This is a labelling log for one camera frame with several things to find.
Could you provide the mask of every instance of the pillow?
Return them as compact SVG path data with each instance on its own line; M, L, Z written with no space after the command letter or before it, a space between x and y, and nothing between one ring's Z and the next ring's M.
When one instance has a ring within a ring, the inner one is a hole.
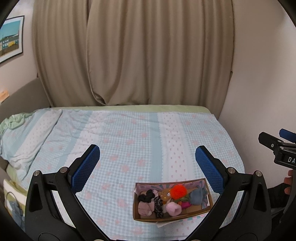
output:
M6 179L3 181L3 189L6 210L18 226L25 231L26 192L18 190L12 181Z
M12 119L20 121L21 125L5 125L0 136L0 155L16 169L20 181L28 173L36 154L61 114L62 110L42 109L24 118Z

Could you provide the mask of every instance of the orange pom-pom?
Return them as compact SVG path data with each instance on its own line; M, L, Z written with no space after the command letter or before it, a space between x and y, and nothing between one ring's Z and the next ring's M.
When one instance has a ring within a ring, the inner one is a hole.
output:
M170 190L170 197L174 200L186 196L187 189L182 184L177 184Z

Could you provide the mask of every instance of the bedsheet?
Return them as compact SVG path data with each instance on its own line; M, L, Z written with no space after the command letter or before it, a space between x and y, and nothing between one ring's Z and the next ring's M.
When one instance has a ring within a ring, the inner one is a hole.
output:
M135 182L204 177L195 161L197 146L205 145L225 166L244 172L229 135L211 114L64 109L20 185L28 189L37 169L49 173L69 166L90 144L100 147L101 158L77 197L90 217L114 240L182 240L195 229L205 215L158 228L134 221L132 202ZM215 202L218 194L211 188L210 192ZM232 220L241 195L237 195L224 225Z

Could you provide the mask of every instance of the picture frame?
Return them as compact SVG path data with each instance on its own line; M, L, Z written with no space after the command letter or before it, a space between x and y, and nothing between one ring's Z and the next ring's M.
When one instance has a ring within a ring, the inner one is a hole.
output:
M24 18L24 15L8 18L0 28L0 63L23 53Z

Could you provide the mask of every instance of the curtain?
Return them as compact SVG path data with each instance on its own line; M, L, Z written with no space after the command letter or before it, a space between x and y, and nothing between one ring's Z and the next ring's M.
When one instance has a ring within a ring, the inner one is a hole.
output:
M86 68L87 0L36 0L32 42L51 106L94 106Z
M100 104L182 104L219 116L234 44L231 0L95 0L87 71Z

